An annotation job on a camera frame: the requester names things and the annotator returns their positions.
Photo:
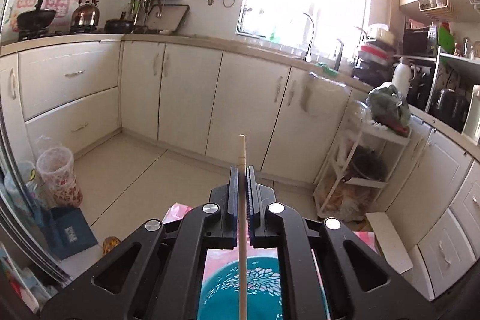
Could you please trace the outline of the lone bamboo chopstick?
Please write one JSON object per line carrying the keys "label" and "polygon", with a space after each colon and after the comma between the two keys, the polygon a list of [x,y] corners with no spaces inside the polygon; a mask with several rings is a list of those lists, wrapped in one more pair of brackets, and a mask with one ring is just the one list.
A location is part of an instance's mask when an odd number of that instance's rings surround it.
{"label": "lone bamboo chopstick", "polygon": [[239,319],[247,320],[247,148],[246,136],[239,136],[238,158],[238,271]]}

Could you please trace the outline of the cream kitchen cabinets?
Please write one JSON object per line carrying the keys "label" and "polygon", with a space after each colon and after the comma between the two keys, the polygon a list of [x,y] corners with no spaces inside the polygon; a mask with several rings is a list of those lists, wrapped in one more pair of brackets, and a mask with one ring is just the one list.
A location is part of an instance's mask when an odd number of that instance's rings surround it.
{"label": "cream kitchen cabinets", "polygon": [[[2,185],[52,274],[75,278],[109,236],[128,236],[175,203],[193,206],[228,175],[247,138],[260,184],[317,219],[313,193],[347,105],[370,87],[350,76],[374,22],[401,32],[397,0],[167,0],[130,34],[104,25],[130,0],[96,0],[95,30],[7,33],[1,0]],[[312,62],[304,62],[315,22]],[[415,110],[410,142],[364,219],[382,219],[387,257],[429,299],[479,286],[479,152]],[[41,208],[58,206],[37,171],[46,149],[74,155],[79,208],[97,245],[64,260],[47,245]]]}

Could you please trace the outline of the pink checkered plastic tablecloth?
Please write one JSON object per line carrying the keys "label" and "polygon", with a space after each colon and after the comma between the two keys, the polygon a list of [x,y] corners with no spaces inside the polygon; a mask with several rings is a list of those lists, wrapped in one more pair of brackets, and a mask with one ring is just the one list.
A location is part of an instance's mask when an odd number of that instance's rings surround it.
{"label": "pink checkered plastic tablecloth", "polygon": [[[164,223],[171,223],[184,218],[192,210],[192,207],[181,203],[173,204],[163,217]],[[375,235],[373,232],[355,232],[355,234],[368,245],[375,253],[378,253],[375,244]],[[274,259],[274,266],[278,267],[278,252],[276,249],[254,249],[250,244],[247,247],[247,260],[250,262],[256,257],[267,257]],[[206,264],[202,277],[202,292],[205,291],[207,284],[230,264],[238,264],[239,254],[237,249],[208,249]]]}

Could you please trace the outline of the yellow floral slipper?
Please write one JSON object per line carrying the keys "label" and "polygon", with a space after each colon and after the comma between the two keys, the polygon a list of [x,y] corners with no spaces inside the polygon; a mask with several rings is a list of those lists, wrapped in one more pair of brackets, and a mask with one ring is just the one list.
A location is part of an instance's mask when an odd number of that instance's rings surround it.
{"label": "yellow floral slipper", "polygon": [[107,255],[116,246],[121,243],[121,240],[116,236],[109,236],[103,241],[103,256]]}

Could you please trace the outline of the teal perforated plastic basket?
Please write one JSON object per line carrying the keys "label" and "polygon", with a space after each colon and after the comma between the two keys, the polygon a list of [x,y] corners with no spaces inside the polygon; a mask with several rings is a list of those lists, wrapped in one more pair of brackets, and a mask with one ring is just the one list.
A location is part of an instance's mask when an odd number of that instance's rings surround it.
{"label": "teal perforated plastic basket", "polygon": [[[280,266],[274,259],[247,261],[247,317],[282,319]],[[239,318],[239,261],[221,270],[200,293],[198,319]]]}

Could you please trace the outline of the white storage rack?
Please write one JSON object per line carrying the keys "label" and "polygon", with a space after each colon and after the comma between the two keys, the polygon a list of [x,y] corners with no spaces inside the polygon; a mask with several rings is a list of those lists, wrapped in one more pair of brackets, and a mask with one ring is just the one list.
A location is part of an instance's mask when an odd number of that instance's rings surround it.
{"label": "white storage rack", "polygon": [[410,142],[371,116],[362,101],[350,102],[313,193],[319,219],[345,223],[365,218],[389,184]]}

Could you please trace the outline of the blue dustpan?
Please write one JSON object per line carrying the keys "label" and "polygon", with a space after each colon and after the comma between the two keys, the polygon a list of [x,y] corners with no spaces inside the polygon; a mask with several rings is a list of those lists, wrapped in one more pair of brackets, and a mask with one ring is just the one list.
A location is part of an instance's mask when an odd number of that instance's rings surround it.
{"label": "blue dustpan", "polygon": [[47,245],[60,260],[72,257],[98,244],[79,208],[41,208],[38,223]]}

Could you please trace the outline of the clear floral waste bin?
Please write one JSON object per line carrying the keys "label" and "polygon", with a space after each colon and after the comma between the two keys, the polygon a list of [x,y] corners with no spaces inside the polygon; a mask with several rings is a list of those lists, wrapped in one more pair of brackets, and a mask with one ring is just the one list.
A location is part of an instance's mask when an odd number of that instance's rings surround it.
{"label": "clear floral waste bin", "polygon": [[58,206],[79,207],[83,194],[74,171],[73,152],[64,146],[46,149],[36,168]]}

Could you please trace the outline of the green vegetable bag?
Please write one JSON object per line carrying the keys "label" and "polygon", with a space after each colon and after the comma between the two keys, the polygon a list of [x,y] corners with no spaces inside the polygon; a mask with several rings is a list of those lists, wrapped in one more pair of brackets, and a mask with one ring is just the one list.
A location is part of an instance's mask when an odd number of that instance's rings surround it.
{"label": "green vegetable bag", "polygon": [[410,132],[411,112],[402,93],[391,82],[373,88],[366,99],[373,120],[402,137]]}

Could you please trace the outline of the white thermos jug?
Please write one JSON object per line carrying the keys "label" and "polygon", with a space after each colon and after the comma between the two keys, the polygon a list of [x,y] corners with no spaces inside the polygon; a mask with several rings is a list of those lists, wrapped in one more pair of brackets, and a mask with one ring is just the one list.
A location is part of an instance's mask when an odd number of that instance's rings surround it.
{"label": "white thermos jug", "polygon": [[416,77],[415,65],[409,58],[401,57],[400,62],[394,69],[392,84],[402,93],[403,97],[408,96],[411,82]]}

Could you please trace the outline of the sink faucet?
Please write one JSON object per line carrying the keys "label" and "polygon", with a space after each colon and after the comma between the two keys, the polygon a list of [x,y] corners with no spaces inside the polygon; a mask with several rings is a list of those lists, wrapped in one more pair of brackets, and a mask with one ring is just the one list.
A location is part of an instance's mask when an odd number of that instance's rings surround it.
{"label": "sink faucet", "polygon": [[312,62],[311,52],[312,52],[312,44],[313,44],[313,41],[314,41],[314,38],[315,38],[315,22],[314,22],[312,16],[309,15],[309,13],[304,12],[303,15],[305,15],[308,18],[308,20],[310,21],[310,23],[312,25],[311,36],[310,36],[310,39],[309,39],[308,44],[307,44],[308,47],[307,47],[307,50],[305,51],[305,54],[304,54],[304,57],[303,57],[304,62],[310,63],[310,62]]}

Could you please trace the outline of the black frying pan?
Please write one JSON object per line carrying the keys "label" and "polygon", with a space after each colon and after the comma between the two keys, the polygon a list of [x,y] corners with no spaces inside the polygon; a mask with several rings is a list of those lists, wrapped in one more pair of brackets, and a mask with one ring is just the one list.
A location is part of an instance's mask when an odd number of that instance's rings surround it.
{"label": "black frying pan", "polygon": [[123,11],[118,19],[109,19],[104,25],[104,31],[108,34],[130,34],[134,28],[134,21],[126,18],[127,13]]}

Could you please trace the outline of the metal kettle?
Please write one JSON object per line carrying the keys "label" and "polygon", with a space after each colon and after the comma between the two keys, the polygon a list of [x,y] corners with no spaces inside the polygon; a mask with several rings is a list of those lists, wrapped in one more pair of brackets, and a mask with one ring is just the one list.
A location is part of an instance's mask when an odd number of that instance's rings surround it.
{"label": "metal kettle", "polygon": [[98,26],[100,11],[96,0],[79,0],[78,8],[72,14],[71,29],[87,28],[95,30]]}

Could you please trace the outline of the black wok on stove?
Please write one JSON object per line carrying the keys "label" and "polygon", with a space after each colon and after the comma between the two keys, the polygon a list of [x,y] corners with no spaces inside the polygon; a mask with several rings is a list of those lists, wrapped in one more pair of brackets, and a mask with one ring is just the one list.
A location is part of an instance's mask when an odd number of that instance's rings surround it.
{"label": "black wok on stove", "polygon": [[32,10],[18,15],[17,26],[20,31],[38,31],[50,26],[55,18],[56,11],[43,8],[43,1],[37,0]]}

